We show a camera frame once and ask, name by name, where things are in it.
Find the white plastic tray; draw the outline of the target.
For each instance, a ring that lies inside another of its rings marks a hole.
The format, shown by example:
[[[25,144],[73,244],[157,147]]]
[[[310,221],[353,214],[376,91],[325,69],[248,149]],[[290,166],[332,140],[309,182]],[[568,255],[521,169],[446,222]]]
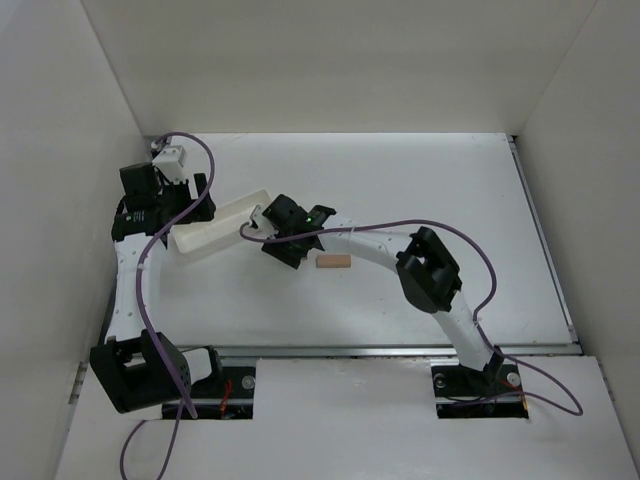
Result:
[[[171,235],[177,251],[195,260],[236,244],[241,240],[240,226],[258,205],[265,207],[271,201],[267,190],[258,190],[219,207],[213,220],[174,226]]]

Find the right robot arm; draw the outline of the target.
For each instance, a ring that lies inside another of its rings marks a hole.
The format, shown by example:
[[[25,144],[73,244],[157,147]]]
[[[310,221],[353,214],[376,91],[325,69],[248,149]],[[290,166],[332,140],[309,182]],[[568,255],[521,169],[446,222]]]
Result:
[[[464,296],[460,267],[432,229],[422,226],[411,234],[368,229],[329,207],[305,211],[285,195],[255,207],[251,225],[267,237],[262,251],[294,269],[317,249],[349,254],[397,274],[405,299],[432,315],[456,350],[459,365],[439,376],[445,385],[479,396],[495,382],[502,359],[483,339]]]

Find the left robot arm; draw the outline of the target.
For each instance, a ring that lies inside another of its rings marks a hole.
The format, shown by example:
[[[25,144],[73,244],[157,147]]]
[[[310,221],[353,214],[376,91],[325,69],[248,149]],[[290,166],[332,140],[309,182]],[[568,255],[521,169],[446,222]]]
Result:
[[[120,413],[162,405],[190,394],[195,385],[216,385],[222,366],[211,346],[181,352],[164,334],[149,330],[159,307],[160,270],[168,254],[164,226],[179,214],[184,223],[211,220],[211,198],[197,204],[204,174],[188,178],[180,160],[153,160],[120,170],[124,196],[111,229],[117,278],[111,319],[90,365]]]

